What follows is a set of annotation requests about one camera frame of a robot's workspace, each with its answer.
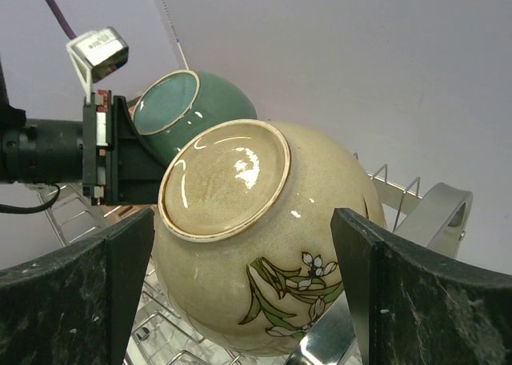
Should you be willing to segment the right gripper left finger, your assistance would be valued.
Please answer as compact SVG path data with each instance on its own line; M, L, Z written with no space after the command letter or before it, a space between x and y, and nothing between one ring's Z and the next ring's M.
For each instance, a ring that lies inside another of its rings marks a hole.
M141 210L1 272L3 364L121 364L154 242Z

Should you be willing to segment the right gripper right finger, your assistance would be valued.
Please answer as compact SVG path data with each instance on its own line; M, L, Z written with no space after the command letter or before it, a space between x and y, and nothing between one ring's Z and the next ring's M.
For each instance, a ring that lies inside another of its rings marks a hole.
M509 364L511 277L398 237L348 208L331 234L364 364Z

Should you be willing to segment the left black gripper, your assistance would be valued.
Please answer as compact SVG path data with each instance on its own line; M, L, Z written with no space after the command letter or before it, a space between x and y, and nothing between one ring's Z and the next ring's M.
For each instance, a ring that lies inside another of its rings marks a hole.
M1 183L81 183L94 205L153 205L165 167L136 131L126 99L97 90L82 121L1 109Z

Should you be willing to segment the large teal ceramic bowl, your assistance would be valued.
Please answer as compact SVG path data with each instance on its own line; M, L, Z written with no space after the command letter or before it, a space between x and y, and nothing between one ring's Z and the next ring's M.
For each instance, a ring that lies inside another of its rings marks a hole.
M133 113L138 133L165 166L212 126L257 117L253 103L232 82L193 70L176 70L160 78L140 97Z

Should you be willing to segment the steel two-tier dish rack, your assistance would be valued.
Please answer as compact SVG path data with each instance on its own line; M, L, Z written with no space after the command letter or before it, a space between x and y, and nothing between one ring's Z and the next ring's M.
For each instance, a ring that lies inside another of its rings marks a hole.
M415 241L455 258L465 236L472 193L440 182L421 196L419 178L408 187L401 187L388 180L387 171L387 166L382 166L370 177L384 207L396 214L391 226L393 232L410 235L418 226L420 233L414 237ZM139 206L93 207L78 184L62 184L58 189L43 187L38 189L37 196L41 203L53 197L58 199L44 214L63 247L95 235L141 209ZM319 308L331 305L333 295L340 296L334 305L347 315L342 287L331 288L324 295L314 294L324 289L319 282L320 270L328 266L327 261L307 252L300 258L300 263L289 271L265 259L256 259L249 265L249 283L253 287L250 296L259 316L273 317L272 306L284 311L284 303L293 301L304 303L308 319L316 322ZM250 356L207 340L178 316L158 281L154 263L148 262L125 364L276 364L283 359L282 356L273 359Z

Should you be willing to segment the large cream ceramic bowl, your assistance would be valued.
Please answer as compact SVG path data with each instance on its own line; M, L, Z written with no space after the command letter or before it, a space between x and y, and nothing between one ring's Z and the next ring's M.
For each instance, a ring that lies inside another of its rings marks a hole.
M318 320L293 301L259 316L249 265L265 259L289 271L307 252L328 264L320 270L324 289L314 294L344 290L330 229L337 208L386 225L370 177L331 137L290 122L213 126L178 152L162 179L158 281L178 315L209 341L250 356L288 355ZM331 305L319 308L320 317Z

